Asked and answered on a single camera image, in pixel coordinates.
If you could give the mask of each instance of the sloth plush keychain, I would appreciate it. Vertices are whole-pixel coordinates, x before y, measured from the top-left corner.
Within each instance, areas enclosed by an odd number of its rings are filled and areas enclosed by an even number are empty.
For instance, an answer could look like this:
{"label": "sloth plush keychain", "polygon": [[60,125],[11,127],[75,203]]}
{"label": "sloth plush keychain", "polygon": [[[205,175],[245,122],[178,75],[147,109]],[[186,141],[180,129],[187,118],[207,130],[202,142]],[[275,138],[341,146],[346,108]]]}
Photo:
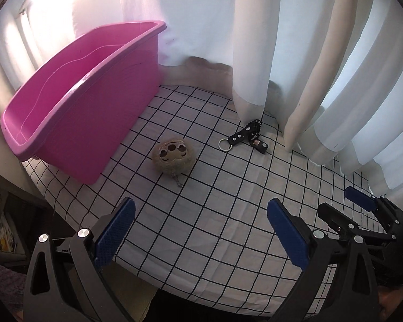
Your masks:
{"label": "sloth plush keychain", "polygon": [[189,172],[196,161],[194,149],[183,139],[157,144],[151,157],[157,170],[170,175],[180,188],[184,185],[179,182],[179,174]]}

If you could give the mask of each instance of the metal screw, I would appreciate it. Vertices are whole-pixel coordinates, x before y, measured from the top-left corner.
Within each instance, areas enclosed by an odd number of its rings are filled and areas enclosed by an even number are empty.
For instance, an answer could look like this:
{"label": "metal screw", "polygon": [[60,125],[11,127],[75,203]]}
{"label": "metal screw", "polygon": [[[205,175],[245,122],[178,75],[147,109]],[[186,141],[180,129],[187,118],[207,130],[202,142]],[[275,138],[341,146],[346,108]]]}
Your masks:
{"label": "metal screw", "polygon": [[325,234],[321,230],[315,230],[313,236],[314,238],[324,238]]}
{"label": "metal screw", "polygon": [[354,241],[357,242],[357,243],[363,243],[364,242],[363,238],[360,235],[355,236]]}
{"label": "metal screw", "polygon": [[81,238],[84,238],[84,237],[88,236],[89,233],[90,233],[90,231],[88,229],[80,229],[78,231],[78,236]]}
{"label": "metal screw", "polygon": [[48,235],[44,233],[43,235],[39,236],[39,242],[46,242],[48,240]]}

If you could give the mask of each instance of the black leather key holder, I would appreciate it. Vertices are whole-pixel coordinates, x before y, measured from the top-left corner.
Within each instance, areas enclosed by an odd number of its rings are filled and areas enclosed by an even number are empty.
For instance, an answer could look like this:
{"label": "black leather key holder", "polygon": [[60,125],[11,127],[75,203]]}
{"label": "black leather key holder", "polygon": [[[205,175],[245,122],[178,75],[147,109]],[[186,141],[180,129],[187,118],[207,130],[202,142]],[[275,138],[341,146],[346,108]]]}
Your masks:
{"label": "black leather key holder", "polygon": [[[262,142],[259,139],[260,136],[260,129],[261,129],[261,121],[254,120],[248,123],[243,130],[240,130],[233,134],[232,136],[228,137],[227,139],[221,139],[218,142],[218,147],[222,151],[230,151],[234,145],[243,142],[244,140],[248,140],[250,146],[257,149],[261,153],[265,153],[267,148],[269,147],[266,143]],[[220,143],[226,140],[230,147],[228,149],[223,149],[220,146]]]}

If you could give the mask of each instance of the metal key ring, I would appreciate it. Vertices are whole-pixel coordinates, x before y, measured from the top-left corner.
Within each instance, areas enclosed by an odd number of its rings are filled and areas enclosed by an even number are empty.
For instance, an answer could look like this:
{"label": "metal key ring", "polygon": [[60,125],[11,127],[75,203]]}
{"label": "metal key ring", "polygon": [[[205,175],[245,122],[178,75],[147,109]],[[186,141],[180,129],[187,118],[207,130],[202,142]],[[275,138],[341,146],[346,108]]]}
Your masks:
{"label": "metal key ring", "polygon": [[221,140],[218,142],[218,147],[219,147],[219,149],[220,149],[221,151],[225,151],[225,152],[230,151],[230,150],[233,148],[233,145],[230,145],[230,148],[229,148],[229,149],[223,149],[223,148],[221,147],[221,145],[220,145],[223,140],[227,140],[227,138],[223,138],[223,139],[221,139]]}

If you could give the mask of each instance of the grid tablecloth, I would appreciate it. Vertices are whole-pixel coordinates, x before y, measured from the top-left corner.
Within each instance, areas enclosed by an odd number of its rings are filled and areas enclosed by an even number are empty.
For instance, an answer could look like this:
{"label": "grid tablecloth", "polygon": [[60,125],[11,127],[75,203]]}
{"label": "grid tablecloth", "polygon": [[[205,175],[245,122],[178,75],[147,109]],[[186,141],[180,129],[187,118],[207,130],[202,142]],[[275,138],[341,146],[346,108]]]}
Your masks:
{"label": "grid tablecloth", "polygon": [[[365,193],[361,174],[346,178],[337,160],[316,166],[287,153],[276,120],[265,113],[262,155],[247,143],[230,152],[218,141],[241,129],[233,102],[192,87],[160,87],[156,97],[119,145],[94,185],[83,185],[43,161],[24,163],[26,171],[75,230],[91,227],[126,197],[136,203],[136,219],[116,261],[153,285],[214,308],[271,315],[299,277],[267,220],[274,197],[292,215],[334,237],[316,215],[327,202],[363,228],[378,222],[344,198],[352,185]],[[149,157],[157,142],[185,137],[197,162],[185,184],[157,172]],[[309,313],[318,312],[333,278],[329,268]]]}

